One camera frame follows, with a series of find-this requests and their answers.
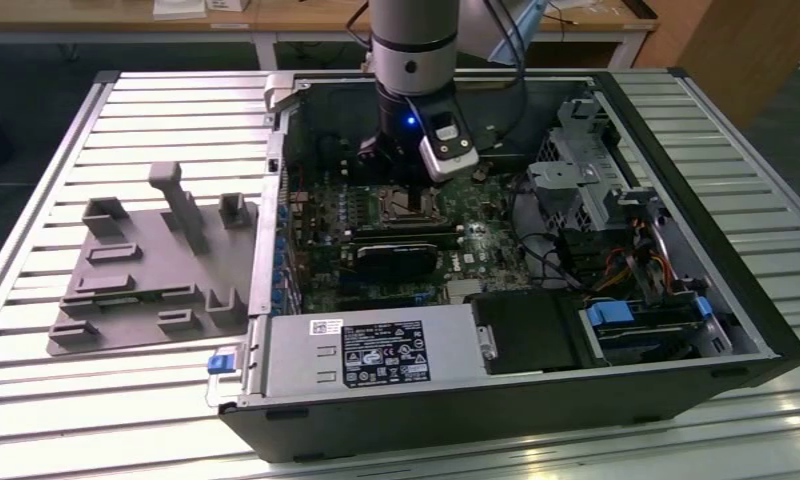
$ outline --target floor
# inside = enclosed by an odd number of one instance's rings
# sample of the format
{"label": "floor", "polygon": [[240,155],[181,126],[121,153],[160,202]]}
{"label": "floor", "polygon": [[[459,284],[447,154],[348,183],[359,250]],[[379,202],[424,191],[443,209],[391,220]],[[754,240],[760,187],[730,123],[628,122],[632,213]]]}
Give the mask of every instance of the floor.
{"label": "floor", "polygon": [[[353,44],[300,44],[279,50],[281,68],[355,68],[361,55]],[[52,45],[0,46],[0,124],[16,150],[0,166],[0,248],[100,70],[256,66],[248,44],[83,45],[75,62],[67,62]],[[463,59],[460,66],[479,62]],[[800,70],[744,133],[800,194]]]}

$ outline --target power supply label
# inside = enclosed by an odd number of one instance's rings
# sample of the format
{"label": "power supply label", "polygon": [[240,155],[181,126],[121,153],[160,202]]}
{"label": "power supply label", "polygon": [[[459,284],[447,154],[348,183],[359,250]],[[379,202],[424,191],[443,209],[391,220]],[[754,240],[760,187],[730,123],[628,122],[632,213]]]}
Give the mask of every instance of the power supply label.
{"label": "power supply label", "polygon": [[349,388],[429,381],[420,321],[344,326],[341,342]]}

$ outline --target aluminum grating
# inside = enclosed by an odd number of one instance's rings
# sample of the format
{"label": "aluminum grating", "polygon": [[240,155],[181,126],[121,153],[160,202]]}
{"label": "aluminum grating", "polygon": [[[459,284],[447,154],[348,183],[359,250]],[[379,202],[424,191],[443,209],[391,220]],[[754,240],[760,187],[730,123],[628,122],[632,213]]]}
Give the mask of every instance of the aluminum grating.
{"label": "aluminum grating", "polygon": [[[794,198],[687,86],[663,71],[616,78],[800,335]],[[199,202],[237,190],[260,202],[263,82],[260,72],[131,73],[88,102],[92,120],[69,133],[81,148],[55,159],[65,166],[0,289],[0,478],[800,477],[800,368],[659,424],[271,466],[205,403],[207,358],[236,338],[51,358],[47,328],[89,196],[117,194],[128,209],[159,208],[143,179],[148,163],[167,159],[183,162]]]}

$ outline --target table surface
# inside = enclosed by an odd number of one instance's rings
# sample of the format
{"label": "table surface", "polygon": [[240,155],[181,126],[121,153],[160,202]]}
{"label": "table surface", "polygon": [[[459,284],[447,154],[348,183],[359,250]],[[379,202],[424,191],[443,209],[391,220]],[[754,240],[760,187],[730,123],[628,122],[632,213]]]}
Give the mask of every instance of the table surface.
{"label": "table surface", "polygon": [[[360,0],[252,0],[244,12],[208,11],[207,18],[155,21],[153,0],[0,0],[0,31],[343,31],[360,4]],[[576,22],[563,26],[567,31],[652,30],[658,24],[639,19],[622,0],[563,10],[563,18]],[[560,28],[558,20],[544,19],[543,30]],[[367,14],[356,29],[369,29]]]}
{"label": "table surface", "polygon": [[[265,31],[336,31],[361,5],[361,0],[260,0],[257,29]],[[563,10],[563,19],[576,22],[564,25],[567,31],[651,30],[656,20],[639,19],[622,0],[599,0],[592,7]],[[356,22],[355,29],[371,28],[365,14]],[[544,18],[542,29],[560,31],[560,22]]]}
{"label": "table surface", "polygon": [[155,21],[153,0],[0,0],[0,31],[183,32],[252,29],[259,0],[243,12]]}

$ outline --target motherboard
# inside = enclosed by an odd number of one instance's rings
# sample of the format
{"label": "motherboard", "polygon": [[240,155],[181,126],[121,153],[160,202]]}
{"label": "motherboard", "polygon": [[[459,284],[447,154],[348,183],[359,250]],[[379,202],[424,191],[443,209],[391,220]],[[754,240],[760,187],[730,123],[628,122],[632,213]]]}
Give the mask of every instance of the motherboard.
{"label": "motherboard", "polygon": [[478,174],[408,192],[325,175],[292,188],[303,312],[443,305],[528,288],[510,180]]}

